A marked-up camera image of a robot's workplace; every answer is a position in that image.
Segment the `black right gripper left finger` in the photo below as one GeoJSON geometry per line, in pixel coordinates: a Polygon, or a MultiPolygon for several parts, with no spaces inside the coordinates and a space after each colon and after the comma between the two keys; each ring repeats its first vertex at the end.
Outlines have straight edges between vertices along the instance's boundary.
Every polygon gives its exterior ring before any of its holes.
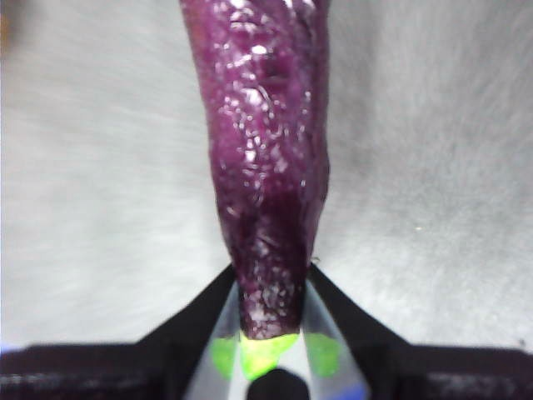
{"type": "Polygon", "coordinates": [[[43,344],[1,356],[3,399],[182,399],[234,283],[227,267],[134,343],[43,344]]]}

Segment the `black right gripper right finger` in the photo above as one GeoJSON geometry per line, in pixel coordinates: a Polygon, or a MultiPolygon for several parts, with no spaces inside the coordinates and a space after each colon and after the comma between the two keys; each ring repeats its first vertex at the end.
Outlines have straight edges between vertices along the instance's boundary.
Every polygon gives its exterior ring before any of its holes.
{"type": "Polygon", "coordinates": [[[415,345],[358,307],[317,266],[308,277],[373,399],[530,399],[532,356],[518,349],[415,345]]]}

